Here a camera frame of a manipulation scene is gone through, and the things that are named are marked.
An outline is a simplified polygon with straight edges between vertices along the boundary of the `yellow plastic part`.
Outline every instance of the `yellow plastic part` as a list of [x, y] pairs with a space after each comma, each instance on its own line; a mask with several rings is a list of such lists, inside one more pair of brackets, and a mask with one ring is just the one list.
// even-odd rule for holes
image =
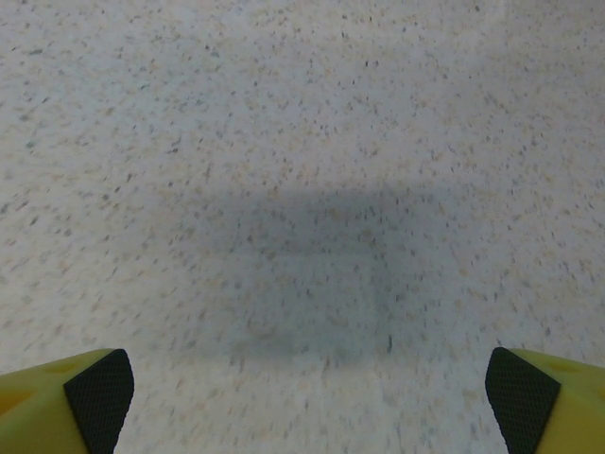
[[510, 350], [561, 383], [536, 454], [605, 454], [605, 369]]
[[0, 453], [88, 454], [63, 384], [112, 351], [0, 375]]

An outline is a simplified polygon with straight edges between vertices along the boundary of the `textured black pad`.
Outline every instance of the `textured black pad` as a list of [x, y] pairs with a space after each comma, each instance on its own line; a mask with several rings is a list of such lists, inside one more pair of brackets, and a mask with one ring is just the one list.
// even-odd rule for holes
[[113, 350], [63, 385], [90, 454], [112, 454], [134, 395], [124, 350]]
[[510, 454], [534, 454], [561, 384], [506, 348], [492, 352], [485, 389]]

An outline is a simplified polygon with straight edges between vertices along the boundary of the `black rubber pad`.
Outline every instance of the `black rubber pad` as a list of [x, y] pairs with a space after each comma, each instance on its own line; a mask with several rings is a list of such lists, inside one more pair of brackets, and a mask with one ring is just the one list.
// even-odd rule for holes
[[534, 454], [561, 384], [506, 348], [492, 352], [485, 389], [510, 454]]
[[134, 395], [124, 350], [113, 350], [63, 385], [90, 454], [112, 454]]

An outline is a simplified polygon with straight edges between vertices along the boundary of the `speckled floor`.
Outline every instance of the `speckled floor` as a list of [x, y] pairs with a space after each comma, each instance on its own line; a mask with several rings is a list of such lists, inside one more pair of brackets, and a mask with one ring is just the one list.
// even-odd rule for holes
[[605, 4], [7, 0], [0, 371], [123, 347], [117, 453], [505, 453], [605, 364]]

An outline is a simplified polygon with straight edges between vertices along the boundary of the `terrazzo floor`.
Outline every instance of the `terrazzo floor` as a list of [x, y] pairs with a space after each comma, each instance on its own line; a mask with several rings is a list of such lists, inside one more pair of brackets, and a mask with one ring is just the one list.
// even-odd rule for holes
[[505, 453], [605, 365], [605, 4], [5, 0], [0, 372], [127, 350], [116, 453]]

